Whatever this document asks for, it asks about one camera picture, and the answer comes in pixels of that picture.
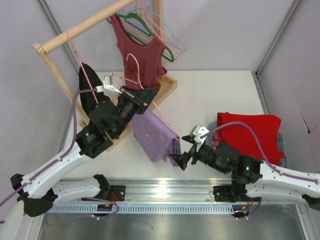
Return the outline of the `wooden clothes rack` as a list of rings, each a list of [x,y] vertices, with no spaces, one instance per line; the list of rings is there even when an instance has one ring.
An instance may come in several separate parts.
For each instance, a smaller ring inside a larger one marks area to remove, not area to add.
[[[111,4],[110,6],[101,10],[100,12],[94,14],[93,16],[87,18],[86,20],[82,21],[76,26],[70,28],[68,30],[70,38],[74,39],[75,37],[81,35],[82,33],[88,31],[92,27],[101,23],[107,17],[115,14],[116,12],[122,10],[123,8],[127,7],[132,3],[132,0],[119,0]],[[79,62],[76,60],[74,53],[67,45],[67,42],[69,41],[67,34],[61,31],[61,29],[59,28],[47,2],[45,0],[38,0],[37,4],[40,6],[40,9],[42,10],[44,16],[48,20],[49,26],[53,29],[55,37],[44,44],[35,43],[32,46],[36,53],[42,57],[43,61],[46,63],[47,67],[50,69],[50,71],[56,78],[57,83],[60,85],[65,95],[70,100],[72,100],[74,94],[70,86],[64,79],[63,75],[59,71],[58,67],[55,65],[52,58],[49,56],[49,53],[62,47],[67,57],[71,61],[71,64],[75,69],[76,73],[79,72]],[[178,87],[178,82],[167,74],[162,76],[159,79],[159,82],[161,83],[161,88],[154,99],[155,103],[151,104],[149,107],[151,110],[154,110],[156,106],[159,106]]]

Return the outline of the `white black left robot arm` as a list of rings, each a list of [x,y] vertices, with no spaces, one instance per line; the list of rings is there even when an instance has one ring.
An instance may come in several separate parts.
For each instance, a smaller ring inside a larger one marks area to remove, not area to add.
[[[74,131],[71,143],[33,172],[15,174],[11,185],[23,202],[23,212],[29,217],[40,216],[58,202],[81,198],[104,198],[110,185],[107,179],[96,174],[89,181],[76,181],[67,187],[59,182],[71,171],[87,163],[113,145],[130,123],[134,115],[143,114],[154,100],[159,89],[134,89],[125,85],[114,87],[117,104],[108,96],[89,113],[89,124],[80,132]]]

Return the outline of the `maroon tank top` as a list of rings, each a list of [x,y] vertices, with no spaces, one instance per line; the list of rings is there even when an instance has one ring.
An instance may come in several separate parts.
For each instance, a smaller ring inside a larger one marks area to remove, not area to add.
[[[133,54],[139,63],[140,81],[144,89],[160,88],[159,78],[167,74],[167,70],[161,64],[161,54],[165,49],[165,44],[158,37],[154,37],[147,46],[142,46],[124,33],[123,23],[116,15],[110,18],[113,30],[115,32],[117,47],[123,58],[124,77],[137,81],[137,65],[130,56],[126,61],[127,54]],[[125,80],[125,85],[133,89],[141,89],[138,84]]]

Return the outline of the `red folded cloth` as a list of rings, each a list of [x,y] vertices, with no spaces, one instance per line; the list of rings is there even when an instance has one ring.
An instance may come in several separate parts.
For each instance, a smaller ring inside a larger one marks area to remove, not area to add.
[[[279,150],[277,141],[282,122],[279,117],[271,114],[241,115],[223,112],[217,114],[218,127],[231,122],[241,122],[250,128],[240,124],[223,127],[217,131],[221,143],[229,144],[241,155],[262,160],[264,157],[258,147],[258,141],[268,161],[273,165],[281,165],[281,159],[285,154]]]

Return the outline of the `teal plastic basin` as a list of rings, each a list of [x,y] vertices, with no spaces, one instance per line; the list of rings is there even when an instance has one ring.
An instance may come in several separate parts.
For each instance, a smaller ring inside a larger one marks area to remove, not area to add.
[[[213,121],[212,123],[210,123],[207,127],[207,129],[209,131],[211,131],[212,129],[215,129],[217,127],[217,121]],[[209,135],[206,139],[205,139],[205,144],[207,146],[209,146],[211,149],[212,149],[212,145],[211,145],[211,141],[212,141],[212,137],[213,135],[218,135],[217,132],[214,132],[212,135]],[[278,149],[285,154],[285,148],[284,148],[284,145],[283,145],[283,138],[281,136],[280,133],[277,134],[277,145],[278,145]],[[284,167],[286,168],[287,167],[287,156],[284,155],[284,157],[280,160],[281,164],[280,166],[281,167]]]

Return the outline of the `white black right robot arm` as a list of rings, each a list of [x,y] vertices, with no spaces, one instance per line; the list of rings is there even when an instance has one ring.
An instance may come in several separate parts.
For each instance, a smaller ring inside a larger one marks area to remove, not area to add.
[[[213,194],[218,201],[236,203],[248,198],[264,198],[269,201],[293,201],[308,204],[313,210],[320,209],[320,175],[308,173],[241,155],[237,149],[223,143],[216,149],[196,143],[190,136],[183,140],[193,146],[188,152],[171,154],[177,165],[185,170],[188,163],[198,162],[223,174],[229,174],[231,183],[216,186]]]

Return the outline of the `purple trousers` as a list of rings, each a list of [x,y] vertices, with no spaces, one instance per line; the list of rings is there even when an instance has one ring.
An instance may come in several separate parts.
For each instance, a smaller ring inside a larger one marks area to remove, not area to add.
[[[131,125],[134,137],[153,163],[169,160],[172,166],[178,166],[171,155],[181,154],[180,137],[150,109],[135,114]]]

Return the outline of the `pink wire hanger with trousers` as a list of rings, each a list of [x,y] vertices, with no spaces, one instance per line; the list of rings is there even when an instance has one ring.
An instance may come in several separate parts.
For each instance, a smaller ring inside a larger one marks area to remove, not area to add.
[[[141,83],[141,78],[140,78],[140,65],[139,65],[139,62],[137,60],[137,58],[132,54],[132,53],[128,53],[127,56],[126,56],[126,61],[129,60],[129,57],[132,57],[136,63],[136,66],[137,66],[137,81],[133,81],[129,78],[125,78],[124,76],[120,76],[118,74],[116,74],[115,72],[112,72],[111,75],[112,77],[117,77],[118,79],[123,79],[123,80],[127,80],[131,83],[134,83],[136,85],[139,85],[141,87],[141,89],[144,89],[144,87],[142,86],[142,83]],[[155,101],[153,100],[152,101],[153,105],[156,107],[156,109],[159,111],[159,113],[162,115],[162,118],[164,119],[164,121],[166,122],[167,125],[169,125],[172,130],[177,134],[177,137],[175,137],[176,140],[180,140],[180,134],[179,132],[173,127],[173,125],[167,121],[167,118],[166,116],[164,115],[164,113],[161,111],[161,109],[158,107],[158,105],[155,103]]]

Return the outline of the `colourful clothes in basin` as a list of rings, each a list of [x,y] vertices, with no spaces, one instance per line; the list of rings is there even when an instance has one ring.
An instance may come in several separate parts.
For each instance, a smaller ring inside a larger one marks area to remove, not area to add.
[[[212,135],[212,140],[211,140],[211,147],[213,150],[216,150],[217,147],[221,145],[221,141],[219,139],[219,136],[216,134]]]

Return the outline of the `green hanger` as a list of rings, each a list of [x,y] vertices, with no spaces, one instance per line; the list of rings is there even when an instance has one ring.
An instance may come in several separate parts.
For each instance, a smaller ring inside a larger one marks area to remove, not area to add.
[[[131,25],[132,27],[136,28],[137,30],[146,34],[149,37],[153,37],[155,35],[155,32],[149,28],[149,25],[137,13],[133,13],[133,12],[130,12],[128,14],[116,13],[115,16],[119,17],[119,18],[123,18],[126,23],[128,23],[129,25]],[[138,21],[143,26],[144,30],[142,28],[136,26],[135,24],[129,22],[128,19],[134,19],[134,20]],[[161,56],[164,59],[166,59],[167,61],[173,63],[175,61],[175,56],[174,56],[172,50],[167,46],[165,46],[165,50],[167,50],[168,56],[166,56],[164,53],[162,53]]]

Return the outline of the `aluminium rail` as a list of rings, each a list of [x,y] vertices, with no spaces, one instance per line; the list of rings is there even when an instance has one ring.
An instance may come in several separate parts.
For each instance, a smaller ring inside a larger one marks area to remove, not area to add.
[[[225,197],[231,185],[228,177],[213,178],[108,178],[111,186],[121,186],[117,201],[139,204],[228,204]],[[246,196],[236,204],[257,203],[262,199],[265,204],[306,204],[297,190],[275,187],[267,183],[255,183]]]

